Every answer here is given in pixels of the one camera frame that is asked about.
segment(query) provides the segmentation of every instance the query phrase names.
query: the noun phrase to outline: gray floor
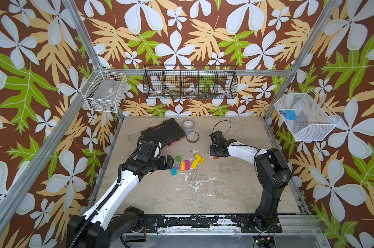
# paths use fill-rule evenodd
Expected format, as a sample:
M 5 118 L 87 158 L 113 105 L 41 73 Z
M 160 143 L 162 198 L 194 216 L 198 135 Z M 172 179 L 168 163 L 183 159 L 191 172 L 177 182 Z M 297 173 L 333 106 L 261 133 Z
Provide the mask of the gray floor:
M 135 117 L 125 118 L 98 198 L 111 186 L 117 177 L 118 166 L 136 148 L 137 139 L 142 130 L 156 126 L 168 118 Z M 180 155 L 183 160 L 194 159 L 198 152 L 206 160 L 198 164 L 197 169 L 177 171 L 172 176 L 169 170 L 155 171 L 145 176 L 135 187 L 116 214 L 122 214 L 129 207 L 137 207 L 146 214 L 175 213 L 253 213 L 260 203 L 262 186 L 260 185 L 254 165 L 236 157 L 209 159 L 211 145 L 209 134 L 213 126 L 221 120 L 232 123 L 231 130 L 225 135 L 227 139 L 236 139 L 244 144 L 269 149 L 271 144 L 259 117 L 177 117 L 182 125 L 185 120 L 192 120 L 200 139 L 189 143 L 186 139 L 165 148 L 161 155 Z M 223 133 L 229 128 L 228 122 L 217 125 L 216 130 Z M 284 190 L 278 206 L 279 213 L 298 213 L 299 208 L 294 200 L 291 188 Z

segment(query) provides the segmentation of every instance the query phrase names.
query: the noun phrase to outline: floral wallpaper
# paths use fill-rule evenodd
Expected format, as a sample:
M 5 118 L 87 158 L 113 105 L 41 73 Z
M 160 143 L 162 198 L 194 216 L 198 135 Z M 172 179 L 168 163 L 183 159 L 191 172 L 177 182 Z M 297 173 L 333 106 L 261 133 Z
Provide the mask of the floral wallpaper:
M 288 88 L 308 90 L 342 119 L 325 140 L 295 142 L 277 112 L 267 121 L 332 247 L 374 247 L 374 0 L 335 9 Z
M 76 0 L 101 64 L 289 69 L 323 9 L 318 0 Z M 284 77 L 239 77 L 234 100 L 145 99 L 128 76 L 127 116 L 262 116 Z M 208 91 L 212 79 L 205 80 Z
M 60 0 L 0 1 L 0 201 L 90 75 Z M 0 247 L 65 245 L 114 138 L 116 117 L 81 108 L 0 238 Z

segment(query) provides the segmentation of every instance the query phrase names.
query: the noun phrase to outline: white wire basket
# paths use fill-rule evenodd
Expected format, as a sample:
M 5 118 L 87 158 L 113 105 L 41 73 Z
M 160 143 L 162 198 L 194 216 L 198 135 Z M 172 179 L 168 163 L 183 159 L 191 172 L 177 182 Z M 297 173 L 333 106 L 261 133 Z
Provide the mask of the white wire basket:
M 126 75 L 117 72 L 101 71 L 93 80 L 84 95 L 88 108 L 95 111 L 118 112 L 122 96 L 127 86 Z
M 313 92 L 285 94 L 275 103 L 275 108 L 278 112 L 295 112 L 296 120 L 280 116 L 296 141 L 323 141 L 341 118 L 315 93 L 315 98 L 309 93 Z

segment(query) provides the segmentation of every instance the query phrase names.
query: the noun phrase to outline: black tool case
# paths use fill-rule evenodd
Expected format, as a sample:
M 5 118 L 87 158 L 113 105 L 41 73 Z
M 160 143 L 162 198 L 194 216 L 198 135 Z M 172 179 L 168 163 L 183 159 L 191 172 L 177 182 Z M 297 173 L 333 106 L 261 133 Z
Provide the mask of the black tool case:
M 170 146 L 186 136 L 174 118 L 166 120 L 158 126 L 149 127 L 147 130 L 141 131 L 141 135 L 144 135 L 145 141 L 161 142 L 162 148 Z

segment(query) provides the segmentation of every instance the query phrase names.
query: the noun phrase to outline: wire basket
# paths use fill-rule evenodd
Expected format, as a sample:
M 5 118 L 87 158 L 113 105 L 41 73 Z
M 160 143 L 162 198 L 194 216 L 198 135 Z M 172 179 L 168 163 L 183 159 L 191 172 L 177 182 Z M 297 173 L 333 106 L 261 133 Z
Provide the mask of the wire basket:
M 143 77 L 146 98 L 214 98 L 237 96 L 236 66 L 195 66 L 196 69 L 149 69 Z
M 91 83 L 84 95 L 84 99 L 90 110 L 103 112 L 118 112 L 122 96 L 127 86 L 126 75 L 117 72 L 101 71 L 90 77 L 87 83 Z
M 313 99 L 309 92 L 285 94 L 275 103 L 275 108 L 278 112 L 295 112 L 296 120 L 286 119 L 283 114 L 280 116 L 296 141 L 323 141 L 341 118 L 315 93 Z

